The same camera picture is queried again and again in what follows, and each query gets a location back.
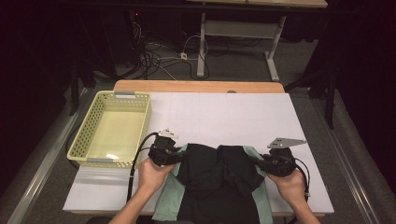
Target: gray carpet floor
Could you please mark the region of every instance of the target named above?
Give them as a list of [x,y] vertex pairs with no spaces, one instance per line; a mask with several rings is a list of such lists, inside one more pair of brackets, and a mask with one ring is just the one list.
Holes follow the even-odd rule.
[[[270,81],[268,68],[262,56],[263,50],[268,49],[270,43],[270,41],[262,41],[253,47],[239,46],[238,48],[229,49],[219,45],[209,45],[209,52],[205,60],[209,68],[209,73],[206,70],[206,74],[209,74],[207,80]],[[281,84],[286,85],[300,77],[315,45],[315,42],[279,44],[274,61]],[[172,50],[165,47],[156,49],[155,52],[160,54],[161,57],[176,56]],[[189,57],[194,58],[197,55],[191,52]],[[148,79],[192,80],[191,75],[194,76],[194,74],[190,74],[190,69],[193,73],[196,67],[195,62],[189,63],[191,65],[180,63],[171,66],[167,66],[170,63],[162,63],[163,69],[159,69],[150,75]],[[87,93],[89,94],[88,102],[93,98],[95,92],[113,88],[114,82],[104,81],[101,76],[99,74],[97,77],[96,87],[90,93]],[[66,92],[65,96],[69,98],[69,92]],[[343,173],[343,165],[340,163],[335,150],[337,145],[332,139],[333,133],[343,146],[351,167],[356,172],[363,190],[367,193],[368,200],[373,206],[373,211],[378,217],[378,223],[396,223],[394,195],[365,150],[353,122],[344,109],[341,97],[337,95],[335,98],[335,129],[329,131],[323,122],[323,115],[320,114],[323,100],[310,99],[307,89],[303,88],[292,90],[290,96],[302,124],[306,140],[314,154],[323,181],[328,188],[335,211],[334,214],[321,217],[320,221],[322,223],[370,223],[367,222],[357,203],[356,195],[350,186],[348,176]],[[88,106],[89,104],[82,105],[81,111],[86,112]],[[0,223],[7,223],[12,215],[37,168],[48,153],[49,147],[54,141],[53,139],[61,134],[68,119],[69,109],[70,101],[1,198]],[[82,112],[76,124],[83,119],[85,112]],[[37,197],[30,213],[27,214],[25,223],[86,223],[92,216],[75,215],[62,210],[76,172],[77,170],[66,159],[64,150],[61,151],[44,188]],[[275,223],[284,223],[284,219],[275,218]]]

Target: dark background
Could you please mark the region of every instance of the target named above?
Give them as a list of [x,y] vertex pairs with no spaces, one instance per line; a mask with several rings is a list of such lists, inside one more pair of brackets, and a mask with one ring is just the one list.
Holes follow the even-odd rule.
[[[396,137],[395,4],[385,0],[329,4],[329,9],[359,10],[361,16],[331,18],[327,26],[319,28],[315,24],[297,22],[302,26],[299,31],[303,32],[288,30],[295,28],[295,24],[285,27],[285,32],[297,39],[312,39],[326,28],[305,75],[310,76],[329,64],[336,71],[337,89],[346,109],[395,192],[392,167],[395,155],[392,138]],[[50,0],[1,3],[0,195],[62,111],[71,64],[78,59],[111,70],[115,63],[130,63],[132,52],[117,49],[119,45],[130,44],[125,37],[125,27],[114,25],[119,22],[111,23],[121,21],[123,14],[85,10],[81,15],[60,9]],[[175,16],[184,16],[186,20],[177,22]],[[152,18],[152,24],[166,18],[174,21],[170,24],[174,24],[175,29],[189,27],[193,32],[197,25],[192,22],[192,15],[182,14]],[[110,24],[97,26],[98,21]],[[160,33],[162,27],[152,28]],[[111,39],[120,39],[120,42],[111,44]],[[88,74],[83,78],[85,83],[90,82],[90,68],[81,67],[85,71],[81,75]]]

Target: white tabletop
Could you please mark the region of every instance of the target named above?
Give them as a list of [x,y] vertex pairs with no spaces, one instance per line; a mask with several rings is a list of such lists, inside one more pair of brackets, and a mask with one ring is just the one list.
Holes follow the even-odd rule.
[[[277,137],[305,140],[286,93],[152,92],[151,107],[148,134],[168,128],[179,135],[176,147],[187,143],[214,148],[219,145],[252,146],[262,154],[268,153],[267,145]],[[150,138],[145,146],[149,147],[153,140],[154,137]],[[313,212],[333,213],[309,142],[290,149],[295,158],[308,166],[311,174],[308,203]],[[129,170],[125,169],[80,167],[64,210],[75,213],[117,212],[126,203],[128,178]],[[134,191],[137,179],[134,179]],[[273,213],[291,213],[275,184],[268,178],[265,184]],[[159,190],[144,207],[143,215],[154,212],[160,193]]]

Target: human arm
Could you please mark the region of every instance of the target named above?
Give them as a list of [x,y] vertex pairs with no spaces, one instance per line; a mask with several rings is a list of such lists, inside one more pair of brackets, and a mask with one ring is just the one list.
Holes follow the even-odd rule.
[[294,170],[291,175],[285,177],[267,175],[275,182],[280,196],[290,205],[299,223],[320,223],[305,200],[304,179],[300,171]]
[[175,167],[168,165],[159,167],[152,159],[147,158],[139,166],[139,185],[134,196],[125,204],[122,209],[110,221],[111,224],[133,224],[139,217],[140,211],[149,201],[151,196],[157,191],[166,175]]

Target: plastic basket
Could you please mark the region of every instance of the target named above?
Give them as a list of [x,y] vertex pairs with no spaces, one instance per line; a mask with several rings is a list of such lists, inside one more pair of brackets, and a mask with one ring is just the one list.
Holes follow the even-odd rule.
[[67,159],[83,166],[130,168],[147,134],[149,93],[118,98],[114,91],[99,91],[69,148]]

